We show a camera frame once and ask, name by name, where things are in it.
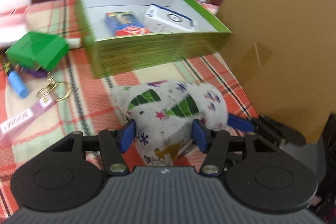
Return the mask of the blue red card box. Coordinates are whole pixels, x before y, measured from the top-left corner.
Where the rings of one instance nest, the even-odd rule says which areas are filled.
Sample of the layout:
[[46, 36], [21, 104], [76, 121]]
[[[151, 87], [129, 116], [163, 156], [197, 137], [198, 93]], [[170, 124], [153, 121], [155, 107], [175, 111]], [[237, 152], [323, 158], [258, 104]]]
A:
[[113, 36], [142, 35], [150, 31], [130, 11], [107, 12], [105, 24]]

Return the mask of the blue cylindrical tube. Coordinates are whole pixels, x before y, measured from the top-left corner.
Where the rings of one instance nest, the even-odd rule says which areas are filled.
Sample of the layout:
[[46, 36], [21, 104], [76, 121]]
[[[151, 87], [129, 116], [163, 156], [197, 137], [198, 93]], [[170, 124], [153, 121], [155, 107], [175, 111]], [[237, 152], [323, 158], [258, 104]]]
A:
[[26, 98], [28, 96], [28, 88], [16, 71], [11, 71], [7, 78], [12, 89], [19, 98]]

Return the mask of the white patterned fabric pouch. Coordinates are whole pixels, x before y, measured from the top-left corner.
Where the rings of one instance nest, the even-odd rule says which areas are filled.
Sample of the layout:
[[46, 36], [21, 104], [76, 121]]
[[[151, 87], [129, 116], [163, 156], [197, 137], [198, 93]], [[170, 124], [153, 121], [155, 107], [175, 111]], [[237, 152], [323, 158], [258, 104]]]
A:
[[209, 83], [158, 81], [112, 88], [112, 99], [125, 119], [136, 124], [135, 147], [147, 165], [172, 165], [192, 143], [191, 126], [228, 125], [221, 92]]

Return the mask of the white blue small box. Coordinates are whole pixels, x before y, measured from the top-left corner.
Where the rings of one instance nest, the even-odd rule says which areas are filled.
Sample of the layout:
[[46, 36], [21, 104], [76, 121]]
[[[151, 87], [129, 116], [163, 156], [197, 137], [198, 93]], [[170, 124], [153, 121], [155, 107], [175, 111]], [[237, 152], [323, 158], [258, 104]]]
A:
[[193, 19], [163, 6], [151, 4], [143, 17], [142, 24], [152, 33], [197, 32]]

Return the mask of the small green box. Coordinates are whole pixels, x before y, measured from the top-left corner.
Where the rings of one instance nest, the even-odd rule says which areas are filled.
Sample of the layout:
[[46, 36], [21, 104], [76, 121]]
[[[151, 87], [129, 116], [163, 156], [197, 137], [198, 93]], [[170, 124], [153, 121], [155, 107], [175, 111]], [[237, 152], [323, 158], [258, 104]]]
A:
[[61, 36], [30, 31], [6, 51], [6, 56], [21, 67], [52, 71], [69, 49]]

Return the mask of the purple small object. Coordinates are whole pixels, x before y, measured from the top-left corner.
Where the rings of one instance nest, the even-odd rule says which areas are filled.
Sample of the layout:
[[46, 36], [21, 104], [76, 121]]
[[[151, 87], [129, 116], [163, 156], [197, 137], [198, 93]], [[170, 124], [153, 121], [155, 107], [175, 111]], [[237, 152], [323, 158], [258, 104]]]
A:
[[23, 71], [25, 73], [28, 73], [28, 74], [32, 75], [34, 78], [37, 78], [37, 79], [46, 78], [47, 75], [48, 75], [48, 71], [45, 71], [42, 68], [39, 68], [39, 69], [35, 70], [35, 69], [31, 69], [31, 68], [22, 67], [21, 71]]

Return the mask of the green cardboard box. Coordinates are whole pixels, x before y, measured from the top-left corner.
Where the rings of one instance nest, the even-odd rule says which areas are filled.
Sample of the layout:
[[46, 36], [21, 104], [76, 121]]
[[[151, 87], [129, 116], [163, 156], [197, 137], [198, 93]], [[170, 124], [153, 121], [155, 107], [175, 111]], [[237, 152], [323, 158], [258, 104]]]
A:
[[94, 77], [218, 51], [231, 32], [195, 0], [75, 0]]

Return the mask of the brown cardboard sheet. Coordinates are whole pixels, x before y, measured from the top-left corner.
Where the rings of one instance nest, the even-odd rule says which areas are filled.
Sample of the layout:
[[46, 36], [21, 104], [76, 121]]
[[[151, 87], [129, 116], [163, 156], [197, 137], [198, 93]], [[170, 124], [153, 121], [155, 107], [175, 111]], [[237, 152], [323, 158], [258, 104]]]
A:
[[335, 112], [335, 0], [224, 0], [217, 16], [231, 30], [220, 54], [256, 111], [317, 142]]

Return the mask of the plaid bed sheet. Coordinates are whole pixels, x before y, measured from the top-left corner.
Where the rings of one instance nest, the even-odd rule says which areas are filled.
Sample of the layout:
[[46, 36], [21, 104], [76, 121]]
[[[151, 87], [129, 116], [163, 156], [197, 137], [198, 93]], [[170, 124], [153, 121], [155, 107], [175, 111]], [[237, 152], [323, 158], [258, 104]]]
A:
[[[23, 6], [1, 12], [1, 18], [20, 16], [29, 30], [57, 34], [71, 42], [79, 42], [74, 2], [57, 0]], [[86, 52], [80, 48], [71, 50], [52, 75], [58, 81], [70, 83], [72, 93], [38, 117], [13, 144], [1, 147], [1, 223], [18, 208], [10, 191], [10, 179], [20, 165], [74, 130], [93, 135], [107, 127], [121, 127], [122, 118], [118, 117], [110, 97], [114, 86], [159, 80], [204, 81], [222, 93], [230, 113], [240, 117], [257, 116], [247, 95], [218, 53], [94, 79]], [[25, 73], [21, 77], [30, 91], [25, 99], [13, 92], [1, 68], [1, 123], [35, 103], [37, 91], [48, 83], [46, 79], [36, 79]]]

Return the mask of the pink strap gold keyring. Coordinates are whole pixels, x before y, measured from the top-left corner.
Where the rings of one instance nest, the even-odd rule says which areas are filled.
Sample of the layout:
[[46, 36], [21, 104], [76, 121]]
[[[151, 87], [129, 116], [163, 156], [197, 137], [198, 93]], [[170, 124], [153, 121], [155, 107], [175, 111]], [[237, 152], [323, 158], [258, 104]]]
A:
[[[37, 102], [1, 123], [1, 146], [11, 144], [37, 118], [56, 105], [57, 102], [70, 96], [70, 83], [66, 81], [55, 81], [52, 76], [48, 81], [49, 84], [37, 92]], [[58, 97], [56, 94], [56, 89], [60, 85], [65, 86], [66, 90], [66, 93], [62, 97]]]

